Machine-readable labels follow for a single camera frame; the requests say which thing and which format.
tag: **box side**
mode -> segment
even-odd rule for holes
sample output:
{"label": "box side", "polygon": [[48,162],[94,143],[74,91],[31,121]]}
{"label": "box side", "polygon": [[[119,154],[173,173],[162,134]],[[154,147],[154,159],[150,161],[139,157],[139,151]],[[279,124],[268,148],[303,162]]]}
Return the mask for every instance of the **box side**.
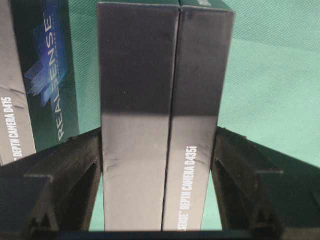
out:
{"label": "box side", "polygon": [[36,152],[9,1],[0,1],[0,166]]}
{"label": "box side", "polygon": [[11,0],[37,152],[79,134],[68,0]]}
{"label": "box side", "polygon": [[178,22],[178,6],[98,5],[107,231],[161,230]]}
{"label": "box side", "polygon": [[172,101],[164,231],[199,231],[234,14],[182,6]]}
{"label": "box side", "polygon": [[110,3],[110,4],[125,4],[125,5],[159,5],[159,6],[166,6],[166,5],[174,5],[180,6],[178,0],[100,0],[100,3]]}
{"label": "box side", "polygon": [[180,0],[180,2],[184,7],[209,8],[232,12],[232,9],[222,0]]}

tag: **green fabric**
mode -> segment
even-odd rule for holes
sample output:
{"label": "green fabric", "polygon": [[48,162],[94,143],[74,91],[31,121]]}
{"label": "green fabric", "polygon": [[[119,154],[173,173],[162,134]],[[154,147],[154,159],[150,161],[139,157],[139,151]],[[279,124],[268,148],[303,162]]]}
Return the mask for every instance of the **green fabric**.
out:
{"label": "green fabric", "polygon": [[[96,0],[69,0],[80,130],[100,125]],[[320,167],[320,1],[225,0],[237,16],[219,126]],[[103,230],[102,187],[92,230]],[[212,180],[203,230],[221,229]]]}
{"label": "green fabric", "polygon": [[99,128],[97,0],[69,0],[80,133]]}

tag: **box top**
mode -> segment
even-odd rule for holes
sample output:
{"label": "box top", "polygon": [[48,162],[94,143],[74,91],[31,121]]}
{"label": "box top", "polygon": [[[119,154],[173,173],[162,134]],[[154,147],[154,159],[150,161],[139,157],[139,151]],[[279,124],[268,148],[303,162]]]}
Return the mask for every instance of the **box top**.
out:
{"label": "box top", "polygon": [[232,12],[232,9],[222,0],[180,0],[182,7],[196,7]]}
{"label": "box top", "polygon": [[98,4],[180,6],[179,0],[100,0]]}

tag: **blue graphic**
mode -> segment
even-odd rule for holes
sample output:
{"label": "blue graphic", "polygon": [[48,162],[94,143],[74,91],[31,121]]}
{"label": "blue graphic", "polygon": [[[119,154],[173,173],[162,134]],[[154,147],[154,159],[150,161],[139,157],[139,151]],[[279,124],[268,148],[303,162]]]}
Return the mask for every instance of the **blue graphic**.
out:
{"label": "blue graphic", "polygon": [[43,107],[53,102],[54,92],[68,72],[65,34],[57,2],[43,1],[43,24],[33,31],[39,60],[24,75],[27,93],[41,95]]}

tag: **box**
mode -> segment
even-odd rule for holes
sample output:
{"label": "box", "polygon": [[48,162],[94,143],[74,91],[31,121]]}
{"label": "box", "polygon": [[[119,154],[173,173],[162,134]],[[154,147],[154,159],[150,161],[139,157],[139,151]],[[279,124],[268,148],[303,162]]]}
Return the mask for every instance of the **box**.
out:
{"label": "box", "polygon": [[98,4],[107,231],[160,231],[178,0]]}
{"label": "box", "polygon": [[67,0],[0,2],[0,163],[79,134]]}
{"label": "box", "polygon": [[199,231],[234,13],[221,0],[181,0],[163,230]]}

